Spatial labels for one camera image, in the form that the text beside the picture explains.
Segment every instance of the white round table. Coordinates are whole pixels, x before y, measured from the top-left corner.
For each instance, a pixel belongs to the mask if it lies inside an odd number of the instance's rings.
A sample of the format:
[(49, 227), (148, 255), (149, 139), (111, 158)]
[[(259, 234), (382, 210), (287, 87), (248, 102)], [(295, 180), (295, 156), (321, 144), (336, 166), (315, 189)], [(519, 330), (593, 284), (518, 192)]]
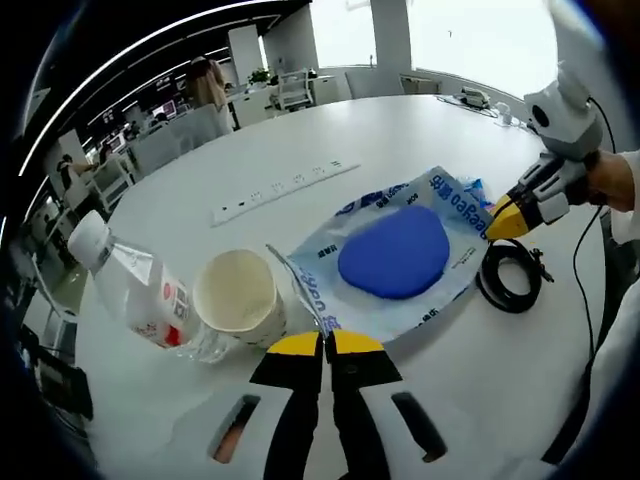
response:
[[(221, 252), (257, 251), (273, 268), (289, 326), (303, 331), (314, 328), (313, 322), (266, 243), (292, 251), (353, 199), (436, 165), (454, 176), (481, 177), (495, 201), (542, 148), (522, 129), (502, 128), (492, 118), (429, 96), (334, 103), (264, 121), (178, 158), (131, 189), (109, 224), (117, 235), (157, 252), (187, 285)], [(333, 159), (362, 165), (211, 228), (213, 207)], [(540, 458), (572, 406), (588, 358), (588, 330), (571, 255), (593, 211), (573, 208), (523, 239), (544, 252), (555, 278), (554, 284), (543, 282), (528, 312), (498, 311), (473, 288), (445, 314), (387, 346), (405, 379), (427, 385), (467, 412), (506, 453)], [(597, 338), (605, 289), (597, 224), (581, 247), (579, 272)], [(95, 411), (87, 431), (106, 475), (128, 460), (144, 461), (168, 441), (180, 415), (224, 381), (248, 379), (262, 356), (237, 345), (216, 365), (174, 357), (111, 321), (91, 280), (78, 324), (76, 359), (88, 375)], [(305, 478), (346, 472), (331, 405), (325, 381)]]

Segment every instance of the bottle cap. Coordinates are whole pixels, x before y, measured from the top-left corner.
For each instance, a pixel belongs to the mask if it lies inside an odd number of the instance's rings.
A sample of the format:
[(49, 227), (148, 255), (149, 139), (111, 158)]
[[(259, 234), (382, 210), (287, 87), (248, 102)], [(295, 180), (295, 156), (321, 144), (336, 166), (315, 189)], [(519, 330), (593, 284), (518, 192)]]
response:
[(111, 229), (98, 212), (91, 210), (71, 232), (67, 248), (86, 269), (93, 267), (107, 247)]

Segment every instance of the bottle label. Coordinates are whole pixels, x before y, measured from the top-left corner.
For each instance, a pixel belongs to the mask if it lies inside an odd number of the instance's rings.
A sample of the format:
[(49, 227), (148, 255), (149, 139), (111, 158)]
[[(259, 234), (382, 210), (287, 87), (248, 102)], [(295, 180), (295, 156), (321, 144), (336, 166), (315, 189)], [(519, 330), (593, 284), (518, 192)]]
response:
[(191, 311), (189, 294), (182, 282), (162, 267), (160, 291), (157, 294), (157, 321), (151, 319), (134, 330), (163, 348), (187, 343), (187, 320)]

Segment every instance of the plastic bottle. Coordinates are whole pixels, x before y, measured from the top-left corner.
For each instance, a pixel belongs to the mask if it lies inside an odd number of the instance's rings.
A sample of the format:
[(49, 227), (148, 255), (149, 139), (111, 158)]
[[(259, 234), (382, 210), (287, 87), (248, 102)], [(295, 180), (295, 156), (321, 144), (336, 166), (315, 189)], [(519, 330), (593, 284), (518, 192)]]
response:
[(98, 212), (80, 221), (68, 247), (114, 320), (179, 356), (213, 363), (224, 355), (226, 340), (200, 320), (184, 284), (155, 254), (113, 235)]

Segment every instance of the power strip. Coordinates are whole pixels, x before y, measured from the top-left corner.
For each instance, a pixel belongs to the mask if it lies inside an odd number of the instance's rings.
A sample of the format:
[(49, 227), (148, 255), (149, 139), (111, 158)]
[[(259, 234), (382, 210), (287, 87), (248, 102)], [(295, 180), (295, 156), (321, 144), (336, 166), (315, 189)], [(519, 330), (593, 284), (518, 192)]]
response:
[(319, 165), (301, 173), (295, 174), (288, 180), (282, 180), (267, 185), (253, 193), (250, 193), (243, 199), (235, 202), (229, 202), (219, 207), (214, 207), (211, 212), (211, 226), (217, 227), (229, 220), (236, 218), (243, 213), (253, 210), (254, 208), (273, 202), (280, 197), (289, 195), (297, 190), (321, 182), (327, 178), (335, 177), (341, 173), (348, 172), (359, 167), (359, 163), (345, 164), (334, 160), (324, 165)]

